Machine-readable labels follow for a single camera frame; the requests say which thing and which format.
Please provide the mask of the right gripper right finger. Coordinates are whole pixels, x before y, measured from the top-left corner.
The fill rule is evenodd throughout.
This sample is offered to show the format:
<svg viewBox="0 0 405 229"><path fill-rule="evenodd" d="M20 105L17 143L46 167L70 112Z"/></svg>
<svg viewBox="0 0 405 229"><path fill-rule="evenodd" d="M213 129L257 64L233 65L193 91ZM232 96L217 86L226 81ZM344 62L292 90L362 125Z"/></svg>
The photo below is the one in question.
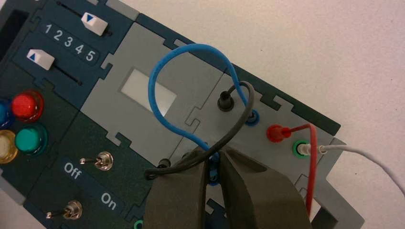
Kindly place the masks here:
<svg viewBox="0 0 405 229"><path fill-rule="evenodd" d="M310 229L290 179L235 149L220 152L221 186L232 229Z"/></svg>

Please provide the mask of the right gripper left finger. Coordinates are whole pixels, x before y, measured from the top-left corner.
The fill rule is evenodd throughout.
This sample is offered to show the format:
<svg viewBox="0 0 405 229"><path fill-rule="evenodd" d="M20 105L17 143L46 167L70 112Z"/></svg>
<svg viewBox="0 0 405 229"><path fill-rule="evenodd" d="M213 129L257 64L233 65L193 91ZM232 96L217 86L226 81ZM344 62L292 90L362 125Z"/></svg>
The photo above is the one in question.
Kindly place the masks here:
<svg viewBox="0 0 405 229"><path fill-rule="evenodd" d="M207 166L204 160L187 170L165 175L146 170L145 176L154 179L146 200L143 228L202 229Z"/></svg>

